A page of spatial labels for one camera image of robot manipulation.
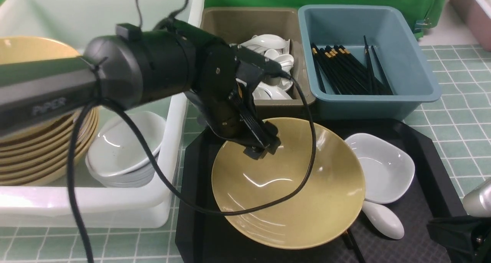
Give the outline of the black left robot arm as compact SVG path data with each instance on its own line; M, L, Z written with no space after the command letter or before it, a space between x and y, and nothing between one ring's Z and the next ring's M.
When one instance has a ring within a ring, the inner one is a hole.
M82 56L2 64L1 135L90 102L116 112L183 93L216 136L259 159L281 142L278 129L257 116L252 93L264 78L284 75L279 63L183 21L147 32L118 24Z

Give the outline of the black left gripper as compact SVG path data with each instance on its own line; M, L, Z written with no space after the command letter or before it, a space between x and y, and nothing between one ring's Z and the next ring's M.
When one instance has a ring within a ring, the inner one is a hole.
M267 77L283 75L281 65L247 48L213 44L197 51L196 75L185 95L212 132L244 147L252 159L275 154L278 129L259 118L253 91Z

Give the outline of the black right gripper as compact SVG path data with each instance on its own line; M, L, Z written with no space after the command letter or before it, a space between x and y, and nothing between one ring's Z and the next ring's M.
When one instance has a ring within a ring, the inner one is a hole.
M447 249L453 263L491 261L491 219L470 215L435 218L427 224L430 239Z

